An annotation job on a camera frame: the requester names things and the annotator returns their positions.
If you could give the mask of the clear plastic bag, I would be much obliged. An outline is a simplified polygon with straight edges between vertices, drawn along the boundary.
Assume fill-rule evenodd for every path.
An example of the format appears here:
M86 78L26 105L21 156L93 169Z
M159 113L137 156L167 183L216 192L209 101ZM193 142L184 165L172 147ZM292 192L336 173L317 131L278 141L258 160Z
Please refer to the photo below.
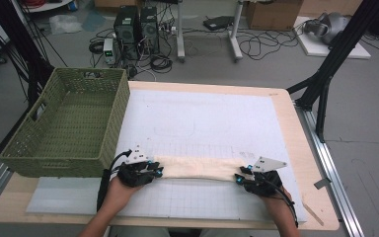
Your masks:
M49 18L53 35L74 34L82 31L82 25L75 16L56 15Z

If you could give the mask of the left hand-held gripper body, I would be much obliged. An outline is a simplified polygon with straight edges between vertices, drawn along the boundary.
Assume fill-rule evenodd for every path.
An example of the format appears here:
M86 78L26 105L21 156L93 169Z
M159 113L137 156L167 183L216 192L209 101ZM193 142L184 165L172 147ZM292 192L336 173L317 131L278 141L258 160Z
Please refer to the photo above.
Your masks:
M115 157L116 175L132 188L149 184L154 177L151 175L152 170L146 169L148 161L153 159L145 155L139 146L122 152Z

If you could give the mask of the tan cardboard box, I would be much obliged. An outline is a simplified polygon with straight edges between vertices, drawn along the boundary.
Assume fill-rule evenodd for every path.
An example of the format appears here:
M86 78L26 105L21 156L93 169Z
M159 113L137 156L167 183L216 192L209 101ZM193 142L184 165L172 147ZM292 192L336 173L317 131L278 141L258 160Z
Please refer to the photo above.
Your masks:
M352 16L363 0L304 0L299 15L319 17L322 13L338 12Z

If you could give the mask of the cream egg-print cloth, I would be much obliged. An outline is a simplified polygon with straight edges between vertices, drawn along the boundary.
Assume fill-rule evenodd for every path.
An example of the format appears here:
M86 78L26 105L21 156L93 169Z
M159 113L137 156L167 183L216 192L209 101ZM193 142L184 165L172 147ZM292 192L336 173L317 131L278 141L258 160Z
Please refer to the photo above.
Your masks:
M155 156L164 168L163 179L207 179L231 182L240 168L246 165L242 158L210 158Z

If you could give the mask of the person's right hand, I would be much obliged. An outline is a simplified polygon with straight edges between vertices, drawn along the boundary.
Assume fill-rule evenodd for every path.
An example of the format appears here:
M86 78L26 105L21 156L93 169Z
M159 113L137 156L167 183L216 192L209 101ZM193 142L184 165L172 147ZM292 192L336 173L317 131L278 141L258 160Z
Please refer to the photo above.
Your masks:
M293 218L290 207L285 202L282 194L276 193L272 197L263 197L262 201L264 202L265 207L272 219Z

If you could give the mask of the white grid mat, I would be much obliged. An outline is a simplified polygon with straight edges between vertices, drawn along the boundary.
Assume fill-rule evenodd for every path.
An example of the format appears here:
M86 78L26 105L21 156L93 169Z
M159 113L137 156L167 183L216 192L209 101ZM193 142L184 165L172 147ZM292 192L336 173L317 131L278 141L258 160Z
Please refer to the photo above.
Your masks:
M213 181L204 171L199 179L162 177L138 191L121 211L123 217L168 217L266 221L263 202L233 179L242 166L259 158L279 160L278 174L295 202L301 222L307 220L276 107L269 96L244 96L134 89L119 134L117 151L140 148L155 158L184 159L184 174L200 158L227 171L228 179Z

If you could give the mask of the grey tape piece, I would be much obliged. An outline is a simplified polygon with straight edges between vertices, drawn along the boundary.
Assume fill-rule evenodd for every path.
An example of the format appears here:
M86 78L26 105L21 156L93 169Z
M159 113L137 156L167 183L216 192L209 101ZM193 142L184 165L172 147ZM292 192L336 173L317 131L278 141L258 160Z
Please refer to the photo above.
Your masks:
M324 178L314 184L314 187L319 190L323 187L327 187L332 181L329 178Z

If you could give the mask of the green woven plastic basket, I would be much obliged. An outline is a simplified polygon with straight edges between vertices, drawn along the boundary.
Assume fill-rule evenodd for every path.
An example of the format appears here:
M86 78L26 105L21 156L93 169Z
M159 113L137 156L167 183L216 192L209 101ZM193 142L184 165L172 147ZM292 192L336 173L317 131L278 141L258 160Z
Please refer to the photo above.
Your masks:
M0 161L30 178L100 177L114 159L129 96L123 69L54 69Z

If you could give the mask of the black flat device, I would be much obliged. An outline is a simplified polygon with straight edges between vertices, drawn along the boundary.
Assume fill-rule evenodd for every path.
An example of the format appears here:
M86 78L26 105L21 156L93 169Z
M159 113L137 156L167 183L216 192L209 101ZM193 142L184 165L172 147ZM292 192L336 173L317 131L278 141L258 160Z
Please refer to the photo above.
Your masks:
M217 31L232 26L233 22L234 18L231 16L220 16L205 20L203 25L210 31Z

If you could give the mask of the grey helmet-like device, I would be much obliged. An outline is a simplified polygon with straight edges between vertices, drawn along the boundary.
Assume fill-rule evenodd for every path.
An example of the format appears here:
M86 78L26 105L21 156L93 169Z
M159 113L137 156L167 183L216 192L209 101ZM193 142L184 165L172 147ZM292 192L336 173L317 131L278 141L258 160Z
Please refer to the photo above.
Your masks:
M308 20L304 25L305 33L312 33L324 44L330 45L349 23L349 18L338 12L323 13L317 19Z

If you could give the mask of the black metal stand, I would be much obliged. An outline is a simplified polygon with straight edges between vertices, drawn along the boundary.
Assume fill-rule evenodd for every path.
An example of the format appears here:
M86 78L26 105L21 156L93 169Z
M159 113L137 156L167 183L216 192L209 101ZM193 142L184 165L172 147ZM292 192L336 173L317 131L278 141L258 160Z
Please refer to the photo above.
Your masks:
M315 102L319 101L315 132L322 143L326 142L324 129L332 79L378 15L379 0L362 0L319 69L287 89L289 94L304 89L302 96L295 101L303 111L311 112Z
M18 77L28 84L24 91L31 107L42 93L54 67L39 52L11 0L0 0L0 27L17 53L0 36L0 46L9 56Z

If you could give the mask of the white desk frame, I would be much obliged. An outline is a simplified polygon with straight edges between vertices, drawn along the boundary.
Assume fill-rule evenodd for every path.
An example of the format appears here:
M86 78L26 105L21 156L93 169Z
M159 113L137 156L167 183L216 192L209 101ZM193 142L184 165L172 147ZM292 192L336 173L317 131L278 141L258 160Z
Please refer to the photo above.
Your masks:
M177 17L177 56L180 62L184 62L186 60L186 50L183 36L183 2L184 0L177 0L178 5L178 17ZM239 61L243 58L242 51L239 47L239 43L237 41L237 32L239 30L239 23L241 19L241 14L243 10L244 0L237 0L236 9L234 15L234 22L232 30L228 32L228 37L230 44L232 46L234 52L234 60Z

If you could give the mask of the grey power supply unit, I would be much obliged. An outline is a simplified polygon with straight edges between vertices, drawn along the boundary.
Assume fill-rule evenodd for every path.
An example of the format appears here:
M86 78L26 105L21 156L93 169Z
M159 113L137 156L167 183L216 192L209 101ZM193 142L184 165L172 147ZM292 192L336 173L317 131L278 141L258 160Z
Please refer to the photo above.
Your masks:
M114 40L105 39L103 46L103 54L105 57L105 62L107 65L115 64L115 50L114 50Z

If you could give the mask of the brown cardboard box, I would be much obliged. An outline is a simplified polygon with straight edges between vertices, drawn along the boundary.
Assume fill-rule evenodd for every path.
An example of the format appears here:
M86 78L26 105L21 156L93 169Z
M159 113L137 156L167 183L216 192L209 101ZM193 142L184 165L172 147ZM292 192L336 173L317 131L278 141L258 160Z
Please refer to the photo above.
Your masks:
M250 2L247 22L251 30L290 31L304 0L269 0Z

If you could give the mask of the thin wooden stick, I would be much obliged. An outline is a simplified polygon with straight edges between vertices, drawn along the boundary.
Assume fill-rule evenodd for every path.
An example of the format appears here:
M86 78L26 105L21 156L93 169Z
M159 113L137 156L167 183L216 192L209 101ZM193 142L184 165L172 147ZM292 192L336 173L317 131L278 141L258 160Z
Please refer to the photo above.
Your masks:
M302 203L306 212L311 216L309 222L318 227L323 227L325 225L323 211L318 207L318 204L314 200L306 198L302 199Z

